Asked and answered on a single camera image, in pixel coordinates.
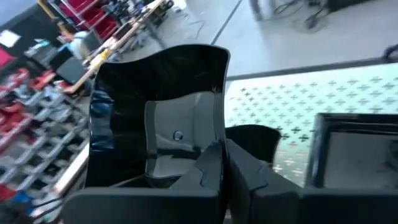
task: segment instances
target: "wooden plank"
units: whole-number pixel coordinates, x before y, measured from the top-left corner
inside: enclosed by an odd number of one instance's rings
[[[84,84],[84,82],[95,73],[99,66],[104,63],[113,52],[119,49],[131,38],[133,34],[137,32],[143,22],[162,4],[163,1],[164,0],[155,0],[148,4],[147,7],[149,8],[149,12],[145,13],[145,15],[143,15],[138,21],[131,21],[130,23],[132,23],[132,28],[119,41],[109,48],[109,52],[105,56],[102,56],[103,58],[99,60],[95,66],[90,66],[89,70],[74,85],[65,88],[63,92],[66,94],[76,92],[77,89],[79,89],[79,87],[81,87],[82,84]]]

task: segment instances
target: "black plastic part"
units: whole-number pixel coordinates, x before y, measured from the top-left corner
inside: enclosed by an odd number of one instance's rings
[[[167,187],[165,179],[178,178],[210,144],[223,142],[228,61],[226,49],[181,45],[134,62],[103,64],[91,96],[86,187],[144,173],[152,185]],[[180,166],[181,157],[191,162]],[[166,168],[157,169],[164,159]]]
[[[77,192],[63,206],[63,223],[220,224],[226,207],[221,195],[223,154],[222,143],[214,142],[169,189],[138,188],[145,182],[141,176]]]
[[[230,139],[227,150],[231,180],[228,203],[233,223],[294,223],[300,187]]]
[[[225,129],[225,135],[256,159],[273,163],[280,132],[266,126],[246,124]]]
[[[396,190],[303,189],[295,223],[398,223]]]

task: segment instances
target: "white perforated panel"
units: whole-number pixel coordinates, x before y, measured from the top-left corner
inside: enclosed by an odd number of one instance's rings
[[[376,65],[233,81],[226,127],[261,124],[282,139],[274,170],[303,185],[317,113],[398,113],[398,65]]]

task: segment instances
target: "table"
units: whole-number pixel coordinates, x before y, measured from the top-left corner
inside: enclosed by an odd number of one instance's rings
[[[91,65],[88,71],[72,86],[69,86],[63,90],[64,93],[71,94],[77,91],[79,87],[84,84],[84,82],[91,77],[95,71],[98,69],[98,67],[105,62],[105,60],[113,53],[115,52],[118,48],[120,48],[123,44],[125,44],[133,34],[137,32],[137,30],[142,26],[143,24],[149,25],[149,30],[152,34],[152,36],[155,37],[156,40],[160,41],[159,44],[163,47],[166,48],[165,43],[161,41],[160,38],[157,38],[157,36],[154,34],[155,30],[152,27],[152,24],[147,22],[147,18],[163,3],[164,0],[155,0],[148,4],[146,7],[148,8],[148,12],[145,13],[138,21],[130,21],[132,24],[132,28],[124,35],[120,40],[116,41],[113,45],[110,46],[109,52],[107,52],[106,56],[103,57],[101,55],[97,55],[93,60],[95,60],[95,65]]]
[[[397,114],[397,71],[398,63],[375,59],[232,78],[225,96],[225,126],[260,124],[278,129],[282,139],[274,170],[303,186],[315,115]]]

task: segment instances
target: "gray floor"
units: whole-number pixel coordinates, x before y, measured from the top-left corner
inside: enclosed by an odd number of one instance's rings
[[[170,13],[159,32],[169,46],[210,44],[237,2],[188,0],[183,13],[190,17]],[[326,26],[309,34],[301,22],[316,9],[303,7],[285,19],[256,22],[248,0],[243,0],[216,45],[231,52],[228,76],[379,57],[388,45],[398,43],[397,8],[396,0],[351,6],[328,15],[322,21]],[[267,14],[269,10],[264,6],[263,11]],[[200,23],[189,23],[198,20],[205,25],[196,37]],[[135,60],[158,50],[159,46],[149,39],[144,48],[127,54],[125,59]]]

